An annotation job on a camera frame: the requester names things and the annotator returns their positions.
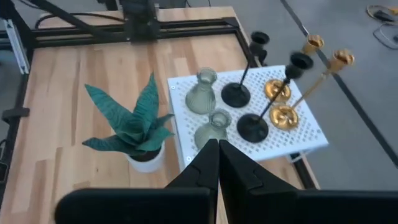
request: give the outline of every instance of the black base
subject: black base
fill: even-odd
[[[229,83],[221,91],[221,97],[227,105],[241,108],[249,103],[250,92],[244,85]]]
[[[268,124],[256,114],[243,115],[239,119],[236,128],[244,140],[253,143],[261,142],[268,135]]]

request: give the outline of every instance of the metal frame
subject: metal frame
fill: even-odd
[[[21,73],[25,75],[22,76],[21,83],[19,85],[15,108],[23,107],[27,82],[29,79],[29,67],[31,65],[33,52],[36,48],[129,42],[128,39],[120,39],[117,41],[112,39],[95,39],[92,35],[90,35],[89,32],[78,29],[76,27],[27,30],[27,25],[22,20],[18,12],[14,8],[10,10],[12,11],[12,14],[10,14],[9,19],[11,20],[11,22],[15,23],[14,28],[16,28],[16,34],[18,36],[18,33],[20,33],[22,34],[21,37],[24,38],[18,42],[20,43],[19,48],[15,49],[14,45],[12,44],[13,40],[10,37],[9,42],[0,42],[0,50],[14,50],[17,58],[22,57],[23,61],[27,61],[24,69],[22,69],[22,66],[20,66],[22,71]],[[122,24],[95,27],[102,31],[112,32],[115,34],[120,34],[124,30]],[[250,53],[248,43],[246,42],[246,39],[240,29],[239,22],[235,17],[161,22],[160,34],[157,39],[171,39],[222,34],[234,34],[238,40],[239,45],[241,46],[241,49],[246,60],[248,61],[248,64],[250,64],[250,67],[258,67],[256,59]],[[0,39],[1,38],[7,38],[7,34],[5,32],[0,32]],[[25,56],[20,56],[18,52],[24,52],[22,50],[23,46],[25,46]],[[15,146],[20,119],[21,118],[10,119],[9,130],[6,138],[6,149],[4,155],[5,161],[11,162],[12,152]],[[302,180],[303,186],[305,188],[315,188],[315,185],[303,161],[295,162],[294,166],[297,169],[297,173],[299,174],[300,179]]]

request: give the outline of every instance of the wood grain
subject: wood grain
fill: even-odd
[[[119,12],[104,12],[121,17]],[[162,21],[235,16],[232,7],[160,10]],[[82,17],[90,24],[106,19]],[[68,24],[57,19],[42,27]],[[0,223],[53,223],[57,201],[84,187],[162,188],[178,175],[174,140],[166,142],[166,160],[151,174],[135,171],[124,155],[82,146],[90,138],[113,133],[84,84],[102,88],[133,109],[139,92],[155,72],[160,115],[168,112],[167,79],[194,74],[200,67],[218,72],[243,69],[246,59],[233,35],[160,40],[151,44],[106,44],[37,49],[34,52],[22,118],[2,203]],[[261,162],[275,175],[301,188],[285,158]],[[218,223],[227,223],[221,194]]]

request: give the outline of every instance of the concrete floor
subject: concrete floor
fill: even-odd
[[[206,0],[189,0],[193,7],[207,6]],[[102,11],[96,1],[53,0],[60,7],[72,11]],[[336,49],[353,51],[356,63],[340,73],[355,97],[374,121],[389,144],[398,152],[398,138],[394,119],[398,106],[394,103],[393,85],[398,83],[398,51],[389,50],[372,35],[379,25],[365,13],[368,4],[394,6],[393,0],[288,0],[293,10],[310,33],[320,34],[325,40],[327,56]],[[280,1],[271,0],[211,0],[212,6],[233,6],[247,34],[261,30],[271,41],[267,63],[280,65],[288,62],[289,54],[301,48],[305,37]],[[39,11],[17,5],[32,26]],[[297,84],[306,90],[325,69],[313,57],[315,67]],[[0,52],[0,111],[10,108],[18,83],[18,70],[9,52]],[[398,170],[376,138],[359,117],[345,94],[331,78],[308,100],[330,145],[315,151],[308,160],[323,189],[397,190]],[[0,139],[7,126],[0,123]]]

